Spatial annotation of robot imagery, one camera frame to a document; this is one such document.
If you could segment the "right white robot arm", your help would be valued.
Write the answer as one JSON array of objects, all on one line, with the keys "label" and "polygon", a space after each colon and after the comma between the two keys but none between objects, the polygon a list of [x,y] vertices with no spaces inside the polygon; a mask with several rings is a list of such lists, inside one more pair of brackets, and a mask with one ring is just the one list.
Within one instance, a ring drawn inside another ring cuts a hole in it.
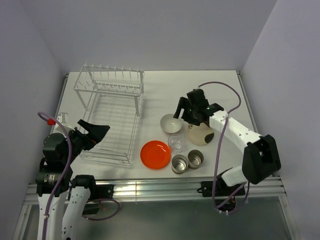
[{"label": "right white robot arm", "polygon": [[216,183],[217,191],[229,194],[235,185],[258,184],[282,167],[276,140],[261,135],[235,120],[217,103],[209,104],[202,89],[194,89],[180,97],[174,118],[199,126],[204,123],[227,137],[242,152],[242,164],[226,170]]}]

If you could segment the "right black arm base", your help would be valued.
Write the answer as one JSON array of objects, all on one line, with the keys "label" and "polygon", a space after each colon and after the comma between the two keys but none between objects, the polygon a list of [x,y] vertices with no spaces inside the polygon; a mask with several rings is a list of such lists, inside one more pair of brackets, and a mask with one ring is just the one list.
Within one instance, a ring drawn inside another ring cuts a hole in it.
[{"label": "right black arm base", "polygon": [[[240,189],[235,193],[235,196],[244,196],[246,194],[245,187],[241,184],[236,184],[232,187],[227,186],[223,181],[218,180],[215,184],[215,196],[216,197],[228,197],[238,188]],[[200,188],[196,191],[202,194],[202,197],[212,197],[213,181],[202,181]]]}]

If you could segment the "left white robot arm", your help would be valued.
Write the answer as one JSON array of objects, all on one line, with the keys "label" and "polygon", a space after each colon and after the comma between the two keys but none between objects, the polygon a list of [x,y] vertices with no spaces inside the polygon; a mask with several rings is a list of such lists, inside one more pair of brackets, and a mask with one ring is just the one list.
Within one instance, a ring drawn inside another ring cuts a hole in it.
[{"label": "left white robot arm", "polygon": [[99,144],[110,126],[80,119],[77,123],[86,130],[82,133],[44,112],[38,112],[38,116],[50,126],[59,126],[60,132],[49,134],[43,141],[43,157],[36,175],[40,213],[37,238],[74,240],[85,205],[96,197],[98,188],[93,175],[73,177],[71,164],[81,152]]}]

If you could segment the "floral ceramic bowl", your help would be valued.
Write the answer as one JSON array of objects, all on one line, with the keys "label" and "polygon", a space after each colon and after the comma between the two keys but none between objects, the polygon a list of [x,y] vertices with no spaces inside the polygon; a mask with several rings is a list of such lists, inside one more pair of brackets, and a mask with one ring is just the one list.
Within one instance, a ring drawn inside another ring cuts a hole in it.
[{"label": "floral ceramic bowl", "polygon": [[175,134],[181,130],[183,123],[174,118],[173,114],[166,114],[160,119],[160,128],[167,134]]}]

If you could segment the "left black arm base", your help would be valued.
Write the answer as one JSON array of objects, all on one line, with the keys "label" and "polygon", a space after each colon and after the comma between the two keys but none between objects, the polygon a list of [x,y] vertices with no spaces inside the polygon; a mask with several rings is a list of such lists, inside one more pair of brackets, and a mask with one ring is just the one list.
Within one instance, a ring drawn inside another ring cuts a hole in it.
[{"label": "left black arm base", "polygon": [[112,199],[114,193],[113,184],[97,184],[94,193],[89,197],[82,214],[95,215],[101,208],[101,201],[93,201],[98,199]]}]

